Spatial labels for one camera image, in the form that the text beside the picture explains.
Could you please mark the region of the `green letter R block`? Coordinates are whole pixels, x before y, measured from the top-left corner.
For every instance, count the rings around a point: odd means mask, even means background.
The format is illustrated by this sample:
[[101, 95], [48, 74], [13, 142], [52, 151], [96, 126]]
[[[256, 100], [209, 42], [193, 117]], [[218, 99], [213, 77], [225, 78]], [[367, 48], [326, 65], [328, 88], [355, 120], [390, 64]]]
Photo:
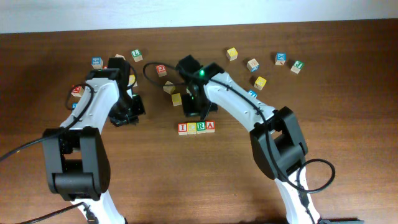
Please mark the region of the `green letter R block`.
[[197, 125], [197, 134], [206, 133], [206, 123], [204, 121], [197, 122], [196, 125]]

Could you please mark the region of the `yellow letter C block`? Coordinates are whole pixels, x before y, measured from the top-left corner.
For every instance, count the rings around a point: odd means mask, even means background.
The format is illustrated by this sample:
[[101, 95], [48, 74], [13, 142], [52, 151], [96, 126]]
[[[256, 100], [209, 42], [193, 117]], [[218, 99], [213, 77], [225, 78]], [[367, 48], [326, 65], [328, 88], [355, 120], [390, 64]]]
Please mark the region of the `yellow letter C block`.
[[196, 123], [187, 123], [187, 134], [197, 134]]

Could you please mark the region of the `red letter A block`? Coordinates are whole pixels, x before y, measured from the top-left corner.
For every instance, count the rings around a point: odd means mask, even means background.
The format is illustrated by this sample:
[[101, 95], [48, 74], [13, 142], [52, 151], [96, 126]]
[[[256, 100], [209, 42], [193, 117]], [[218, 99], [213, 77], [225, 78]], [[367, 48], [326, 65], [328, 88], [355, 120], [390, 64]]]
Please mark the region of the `red letter A block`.
[[214, 121], [206, 121], [206, 132], [214, 133], [215, 132], [215, 122]]

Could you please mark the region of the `red letter I block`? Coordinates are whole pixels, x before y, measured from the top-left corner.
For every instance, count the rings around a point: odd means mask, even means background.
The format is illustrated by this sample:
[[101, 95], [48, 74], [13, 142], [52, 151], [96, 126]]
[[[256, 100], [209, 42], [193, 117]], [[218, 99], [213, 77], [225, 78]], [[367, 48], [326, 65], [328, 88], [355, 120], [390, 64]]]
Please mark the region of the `red letter I block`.
[[177, 131], [179, 135], [187, 135], [187, 123], [178, 123]]

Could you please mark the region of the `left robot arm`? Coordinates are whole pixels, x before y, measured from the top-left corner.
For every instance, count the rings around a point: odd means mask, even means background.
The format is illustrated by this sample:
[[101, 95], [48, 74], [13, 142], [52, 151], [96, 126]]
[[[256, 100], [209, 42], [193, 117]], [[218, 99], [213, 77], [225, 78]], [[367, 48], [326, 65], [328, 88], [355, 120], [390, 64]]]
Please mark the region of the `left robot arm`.
[[88, 223], [126, 223], [110, 196], [111, 168], [101, 138], [107, 120], [115, 127], [136, 124], [145, 113], [133, 93], [129, 76], [134, 69], [113, 57], [107, 68], [94, 69], [71, 115], [57, 129], [43, 133], [49, 189], [78, 208]]

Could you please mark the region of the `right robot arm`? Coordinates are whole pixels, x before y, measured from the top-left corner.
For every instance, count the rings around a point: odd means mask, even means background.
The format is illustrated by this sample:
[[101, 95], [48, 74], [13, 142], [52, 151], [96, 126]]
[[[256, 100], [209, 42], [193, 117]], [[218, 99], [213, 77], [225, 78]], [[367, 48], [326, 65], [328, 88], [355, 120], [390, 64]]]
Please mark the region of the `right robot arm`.
[[287, 222], [323, 223], [311, 199], [322, 189], [308, 188], [308, 147], [292, 110], [277, 110], [250, 96], [216, 63], [202, 66], [188, 55], [175, 68], [188, 89], [183, 96], [186, 116], [205, 119], [208, 113], [223, 108], [248, 131], [255, 163], [275, 181]]

